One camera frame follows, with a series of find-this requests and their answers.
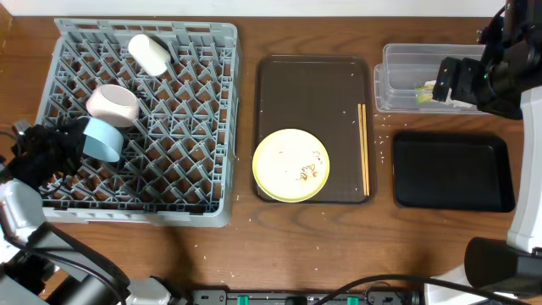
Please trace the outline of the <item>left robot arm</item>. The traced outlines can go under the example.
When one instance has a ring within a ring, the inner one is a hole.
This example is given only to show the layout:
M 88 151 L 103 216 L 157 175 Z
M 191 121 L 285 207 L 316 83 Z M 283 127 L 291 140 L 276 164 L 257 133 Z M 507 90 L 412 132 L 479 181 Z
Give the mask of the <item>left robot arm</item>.
M 19 122 L 10 162 L 1 162 L 3 304 L 192 304 L 192 295 L 156 277 L 130 280 L 109 259 L 48 222 L 40 191 L 73 175 L 87 153 L 116 162 L 120 132 L 89 117 L 56 127 Z

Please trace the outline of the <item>white paper napkin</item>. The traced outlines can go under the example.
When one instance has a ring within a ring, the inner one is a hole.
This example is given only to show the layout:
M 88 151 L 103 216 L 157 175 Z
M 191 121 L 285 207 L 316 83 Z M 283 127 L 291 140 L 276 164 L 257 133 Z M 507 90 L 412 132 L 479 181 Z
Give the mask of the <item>white paper napkin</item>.
M 436 103 L 436 100 L 433 99 L 432 90 L 434 89 L 436 81 L 426 81 L 424 83 L 424 86 L 422 87 L 422 91 L 429 91 L 429 93 L 423 93 L 419 96 L 417 96 L 417 100 L 419 103 Z M 444 102 L 441 102 L 441 104 L 451 106 L 453 108 L 472 108 L 473 105 L 470 103 L 465 103 L 457 100 L 451 99 L 451 94 L 448 93 L 448 96 Z

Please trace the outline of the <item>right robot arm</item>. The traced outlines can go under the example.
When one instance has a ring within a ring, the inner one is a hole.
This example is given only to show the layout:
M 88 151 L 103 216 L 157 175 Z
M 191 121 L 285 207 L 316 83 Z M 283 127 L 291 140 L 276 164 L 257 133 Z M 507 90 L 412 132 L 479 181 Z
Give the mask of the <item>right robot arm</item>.
M 541 294 L 541 3 L 507 0 L 478 34 L 479 60 L 442 60 L 433 99 L 523 122 L 523 163 L 504 241 L 473 238 L 464 262 L 424 286 L 427 304 L 522 304 Z

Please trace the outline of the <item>pink bowl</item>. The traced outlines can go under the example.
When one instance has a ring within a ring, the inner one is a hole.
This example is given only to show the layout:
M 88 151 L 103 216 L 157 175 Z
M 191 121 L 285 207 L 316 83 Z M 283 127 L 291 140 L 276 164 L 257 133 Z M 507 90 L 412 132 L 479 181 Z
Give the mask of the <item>pink bowl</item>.
M 88 113 L 114 127 L 127 128 L 139 118 L 139 103 L 136 95 L 112 84 L 98 86 L 86 101 Z

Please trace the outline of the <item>light blue saucer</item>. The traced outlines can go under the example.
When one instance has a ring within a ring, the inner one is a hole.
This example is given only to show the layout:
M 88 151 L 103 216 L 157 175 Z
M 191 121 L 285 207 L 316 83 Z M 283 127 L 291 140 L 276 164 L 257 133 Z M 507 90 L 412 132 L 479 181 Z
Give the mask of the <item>light blue saucer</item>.
M 101 119 L 88 117 L 83 135 L 85 155 L 110 163 L 120 160 L 124 138 L 116 127 Z

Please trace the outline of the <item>white cup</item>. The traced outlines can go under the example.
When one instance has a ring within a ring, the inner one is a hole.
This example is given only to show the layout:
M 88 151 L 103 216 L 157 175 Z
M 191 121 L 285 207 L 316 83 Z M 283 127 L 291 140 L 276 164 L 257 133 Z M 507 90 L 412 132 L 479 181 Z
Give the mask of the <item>white cup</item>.
M 169 52 L 145 34 L 133 36 L 128 51 L 142 69 L 150 76 L 159 76 L 167 70 L 171 59 Z

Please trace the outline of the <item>green yellow snack wrapper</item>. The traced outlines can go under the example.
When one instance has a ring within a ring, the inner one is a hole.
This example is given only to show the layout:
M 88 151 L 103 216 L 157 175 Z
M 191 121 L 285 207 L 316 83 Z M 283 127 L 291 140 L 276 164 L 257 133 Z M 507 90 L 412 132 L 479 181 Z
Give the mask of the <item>green yellow snack wrapper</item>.
M 431 84 L 424 85 L 415 90 L 415 99 L 417 103 L 431 103 L 433 102 L 433 88 Z

